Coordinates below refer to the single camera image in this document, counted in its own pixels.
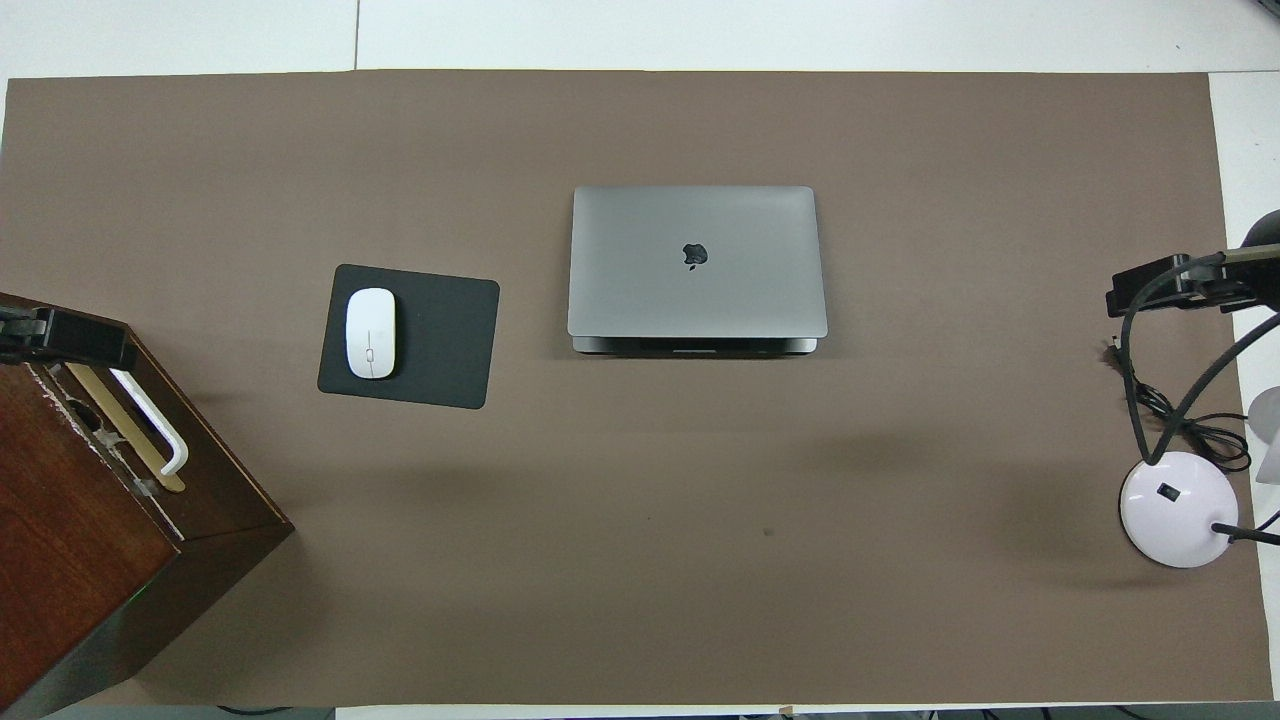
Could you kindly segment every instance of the lamp switch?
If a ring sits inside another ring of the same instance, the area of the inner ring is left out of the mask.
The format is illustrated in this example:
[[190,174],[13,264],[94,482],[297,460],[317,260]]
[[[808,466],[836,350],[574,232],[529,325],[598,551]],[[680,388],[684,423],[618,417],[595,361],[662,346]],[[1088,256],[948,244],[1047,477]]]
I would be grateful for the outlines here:
[[1178,488],[1175,488],[1174,486],[1171,486],[1169,483],[1160,483],[1160,487],[1156,488],[1156,495],[1160,495],[1160,496],[1167,498],[1170,502],[1176,502],[1178,501],[1178,496],[1183,495],[1183,493],[1179,492]]

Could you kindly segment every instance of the computer mouse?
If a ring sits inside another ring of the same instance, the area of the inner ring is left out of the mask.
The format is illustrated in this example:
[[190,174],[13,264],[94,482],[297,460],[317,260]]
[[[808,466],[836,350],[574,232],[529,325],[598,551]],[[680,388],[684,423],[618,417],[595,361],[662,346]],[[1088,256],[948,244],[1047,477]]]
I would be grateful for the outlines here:
[[366,287],[347,300],[347,365],[366,380],[396,369],[396,296],[389,290]]

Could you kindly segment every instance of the laptop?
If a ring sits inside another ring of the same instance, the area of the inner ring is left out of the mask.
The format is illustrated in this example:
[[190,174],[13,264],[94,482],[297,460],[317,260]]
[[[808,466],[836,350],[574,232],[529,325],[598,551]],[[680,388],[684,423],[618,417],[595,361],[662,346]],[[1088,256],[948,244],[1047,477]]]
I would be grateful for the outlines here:
[[806,354],[827,336],[808,187],[579,187],[568,334],[612,355]]

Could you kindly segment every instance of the black mouse pad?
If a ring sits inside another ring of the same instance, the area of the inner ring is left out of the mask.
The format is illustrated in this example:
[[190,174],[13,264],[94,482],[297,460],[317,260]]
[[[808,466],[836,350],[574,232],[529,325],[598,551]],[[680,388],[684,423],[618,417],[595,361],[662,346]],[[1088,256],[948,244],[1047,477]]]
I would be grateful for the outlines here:
[[[396,368],[367,380],[347,365],[347,301],[357,290],[396,296]],[[323,392],[477,410],[489,391],[498,283],[475,278],[338,265],[320,352]]]

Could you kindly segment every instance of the wooden box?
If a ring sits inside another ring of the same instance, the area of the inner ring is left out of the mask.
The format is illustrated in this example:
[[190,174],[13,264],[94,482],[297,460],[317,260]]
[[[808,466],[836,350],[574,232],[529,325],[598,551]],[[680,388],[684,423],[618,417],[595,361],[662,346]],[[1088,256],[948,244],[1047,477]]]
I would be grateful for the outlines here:
[[293,530],[129,336],[133,378],[189,451],[180,492],[157,482],[169,446],[109,370],[0,365],[3,720],[129,678]]

